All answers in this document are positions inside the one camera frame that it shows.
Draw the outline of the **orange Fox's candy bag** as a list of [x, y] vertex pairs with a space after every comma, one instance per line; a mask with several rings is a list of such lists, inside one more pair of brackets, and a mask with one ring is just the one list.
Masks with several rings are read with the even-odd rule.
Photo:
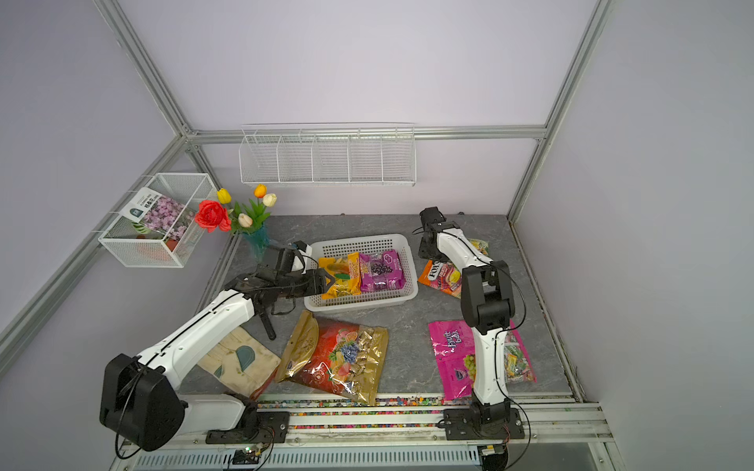
[[461, 298], [461, 276], [461, 271], [450, 262], [428, 261], [418, 282], [454, 298]]

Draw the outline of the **purple grape candy bag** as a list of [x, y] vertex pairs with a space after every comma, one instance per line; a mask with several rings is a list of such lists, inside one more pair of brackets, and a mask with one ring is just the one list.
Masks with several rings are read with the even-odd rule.
[[361, 253], [361, 291], [402, 290], [406, 284], [398, 252], [391, 249], [380, 254]]

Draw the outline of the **white plastic perforated basket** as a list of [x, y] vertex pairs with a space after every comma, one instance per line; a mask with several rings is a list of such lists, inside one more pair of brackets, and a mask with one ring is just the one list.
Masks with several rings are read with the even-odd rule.
[[320, 241], [311, 246], [311, 256], [309, 264], [335, 280], [324, 294], [304, 300], [312, 312], [388, 307], [417, 296], [414, 257], [403, 235]]

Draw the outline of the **yellow mango candy bag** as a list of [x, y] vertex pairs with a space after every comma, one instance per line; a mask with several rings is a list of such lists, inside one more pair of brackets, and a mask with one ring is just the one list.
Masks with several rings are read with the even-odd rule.
[[321, 257], [318, 264], [328, 275], [323, 299], [361, 295], [361, 257], [358, 252], [343, 257]]

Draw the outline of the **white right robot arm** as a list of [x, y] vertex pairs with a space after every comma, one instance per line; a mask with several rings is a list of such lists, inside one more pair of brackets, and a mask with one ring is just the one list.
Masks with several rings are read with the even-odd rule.
[[508, 264], [479, 251], [437, 207], [422, 210], [419, 217], [419, 255], [461, 271], [461, 314], [474, 335], [477, 368], [471, 410], [484, 424], [507, 418], [512, 401], [501, 368], [504, 339], [516, 315]]

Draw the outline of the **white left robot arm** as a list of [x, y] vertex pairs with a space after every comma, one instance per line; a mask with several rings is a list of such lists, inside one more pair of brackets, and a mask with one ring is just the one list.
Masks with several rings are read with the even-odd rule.
[[100, 423], [141, 451], [174, 437], [204, 433], [208, 444], [284, 442], [289, 416], [263, 413], [240, 394], [178, 393], [184, 378], [233, 329], [259, 317], [272, 335], [269, 312], [280, 298], [325, 294], [334, 276], [302, 241], [269, 246], [253, 272], [225, 284], [217, 298], [176, 332], [135, 356], [119, 354], [105, 367]]

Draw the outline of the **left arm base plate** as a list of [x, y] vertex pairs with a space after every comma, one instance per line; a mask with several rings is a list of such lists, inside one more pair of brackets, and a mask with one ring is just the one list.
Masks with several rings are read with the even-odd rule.
[[214, 430], [206, 435], [206, 445], [282, 444], [289, 431], [290, 414], [282, 411], [247, 412], [236, 428]]

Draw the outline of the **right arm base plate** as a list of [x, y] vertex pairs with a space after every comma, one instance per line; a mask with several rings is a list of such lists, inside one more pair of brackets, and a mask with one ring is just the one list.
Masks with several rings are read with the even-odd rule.
[[443, 411], [438, 425], [448, 441], [520, 440], [526, 434], [520, 411], [516, 408], [491, 421], [476, 417], [470, 408], [449, 408]]

